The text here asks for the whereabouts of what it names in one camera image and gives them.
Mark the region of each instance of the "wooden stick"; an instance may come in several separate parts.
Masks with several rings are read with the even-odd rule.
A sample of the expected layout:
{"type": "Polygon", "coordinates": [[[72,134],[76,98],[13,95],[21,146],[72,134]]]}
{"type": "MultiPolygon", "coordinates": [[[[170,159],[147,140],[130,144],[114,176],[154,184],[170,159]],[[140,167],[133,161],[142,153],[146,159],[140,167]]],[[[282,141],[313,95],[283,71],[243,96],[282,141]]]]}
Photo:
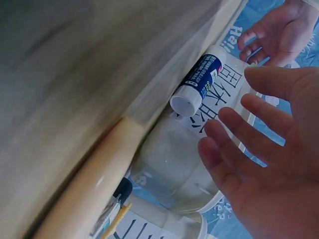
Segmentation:
{"type": "Polygon", "coordinates": [[[126,213],[130,210],[132,204],[129,203],[127,206],[122,206],[119,213],[116,215],[111,225],[106,229],[106,231],[102,234],[101,239],[108,239],[111,235],[115,233],[117,225],[121,222],[126,213]]]}
{"type": "Polygon", "coordinates": [[[63,192],[34,238],[87,239],[144,134],[144,127],[122,119],[63,192]]]}

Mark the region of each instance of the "white fabric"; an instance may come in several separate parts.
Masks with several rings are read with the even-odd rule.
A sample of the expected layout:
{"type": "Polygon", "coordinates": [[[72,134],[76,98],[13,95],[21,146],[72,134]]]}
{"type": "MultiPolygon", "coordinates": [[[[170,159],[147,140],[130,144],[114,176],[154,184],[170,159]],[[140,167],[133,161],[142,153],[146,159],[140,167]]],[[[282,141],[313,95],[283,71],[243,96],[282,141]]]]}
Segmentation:
{"type": "Polygon", "coordinates": [[[319,0],[303,0],[303,1],[319,10],[319,0]]]}

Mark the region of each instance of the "finger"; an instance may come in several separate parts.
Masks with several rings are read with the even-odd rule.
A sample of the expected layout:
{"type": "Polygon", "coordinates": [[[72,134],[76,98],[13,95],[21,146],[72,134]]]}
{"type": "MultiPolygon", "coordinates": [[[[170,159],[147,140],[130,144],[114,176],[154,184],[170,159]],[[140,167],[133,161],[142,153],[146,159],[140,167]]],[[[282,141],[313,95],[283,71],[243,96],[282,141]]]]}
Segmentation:
{"type": "Polygon", "coordinates": [[[242,180],[260,176],[262,167],[235,145],[219,121],[215,119],[208,121],[205,124],[205,132],[208,137],[214,139],[226,164],[235,170],[242,180]]]}
{"type": "Polygon", "coordinates": [[[295,84],[308,72],[307,68],[247,67],[245,77],[255,91],[290,101],[295,84]]]}
{"type": "Polygon", "coordinates": [[[199,155],[214,183],[226,198],[231,200],[242,181],[222,159],[219,149],[211,138],[203,138],[198,143],[199,155]]]}
{"type": "Polygon", "coordinates": [[[263,50],[260,49],[256,54],[252,55],[249,60],[248,64],[256,64],[258,65],[260,62],[265,60],[268,57],[268,54],[263,50]]]}
{"type": "Polygon", "coordinates": [[[295,59],[295,55],[291,52],[279,52],[276,56],[270,58],[269,61],[265,63],[265,66],[280,66],[284,67],[289,62],[295,59]]]}
{"type": "Polygon", "coordinates": [[[284,139],[287,138],[290,130],[295,125],[293,117],[290,114],[277,109],[253,94],[244,95],[241,99],[241,104],[261,119],[268,128],[284,139]]]}
{"type": "Polygon", "coordinates": [[[245,43],[256,36],[253,27],[249,28],[247,31],[243,32],[237,40],[239,50],[244,50],[245,43]]]}
{"type": "Polygon", "coordinates": [[[261,45],[259,44],[259,40],[256,39],[252,43],[248,44],[244,47],[244,49],[240,52],[239,58],[242,61],[247,61],[248,57],[253,54],[255,51],[257,51],[261,45]]]}
{"type": "Polygon", "coordinates": [[[244,121],[232,108],[222,108],[218,117],[246,146],[249,152],[266,164],[272,161],[275,153],[281,148],[281,146],[244,121]]]}

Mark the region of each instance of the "white plastic container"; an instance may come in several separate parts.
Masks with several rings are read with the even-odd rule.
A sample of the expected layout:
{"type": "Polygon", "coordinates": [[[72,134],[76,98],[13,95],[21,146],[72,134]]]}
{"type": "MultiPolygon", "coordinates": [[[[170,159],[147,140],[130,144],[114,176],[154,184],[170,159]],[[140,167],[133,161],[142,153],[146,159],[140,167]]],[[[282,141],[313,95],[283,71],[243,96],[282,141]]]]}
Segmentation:
{"type": "MultiPolygon", "coordinates": [[[[248,64],[227,55],[225,69],[215,82],[217,84],[215,90],[223,89],[223,92],[217,92],[216,96],[224,93],[223,96],[227,98],[215,99],[217,97],[212,95],[211,92],[214,93],[214,90],[211,89],[197,112],[196,120],[202,123],[201,117],[209,115],[205,113],[206,106],[210,100],[215,100],[214,102],[218,102],[220,107],[234,108],[244,120],[253,124],[254,117],[240,104],[240,99],[244,94],[255,93],[243,76],[244,68],[247,66],[248,64]],[[239,76],[240,84],[235,82],[239,76]]],[[[148,135],[132,165],[131,178],[154,195],[162,205],[176,213],[204,213],[213,208],[223,196],[198,154],[198,141],[205,137],[203,130],[201,133],[198,131],[204,121],[202,125],[197,125],[195,118],[177,120],[171,116],[171,113],[172,110],[167,108],[148,135]]],[[[241,146],[241,150],[245,149],[236,138],[234,141],[241,146]]]]}
{"type": "Polygon", "coordinates": [[[206,239],[207,220],[200,213],[177,215],[158,207],[134,194],[125,204],[132,203],[130,211],[117,226],[117,234],[126,238],[206,239]]]}
{"type": "Polygon", "coordinates": [[[169,101],[177,114],[183,117],[196,114],[226,59],[226,51],[220,46],[212,45],[205,51],[169,101]]]}

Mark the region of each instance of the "glue stick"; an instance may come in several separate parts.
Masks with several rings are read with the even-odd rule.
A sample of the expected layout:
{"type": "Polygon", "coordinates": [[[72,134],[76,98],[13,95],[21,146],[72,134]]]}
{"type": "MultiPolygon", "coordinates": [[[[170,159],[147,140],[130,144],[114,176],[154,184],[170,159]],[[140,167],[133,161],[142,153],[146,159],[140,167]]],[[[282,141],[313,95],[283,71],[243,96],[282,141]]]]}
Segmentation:
{"type": "Polygon", "coordinates": [[[205,51],[169,101],[177,114],[183,117],[196,114],[226,58],[226,51],[220,46],[212,45],[205,51]]]}

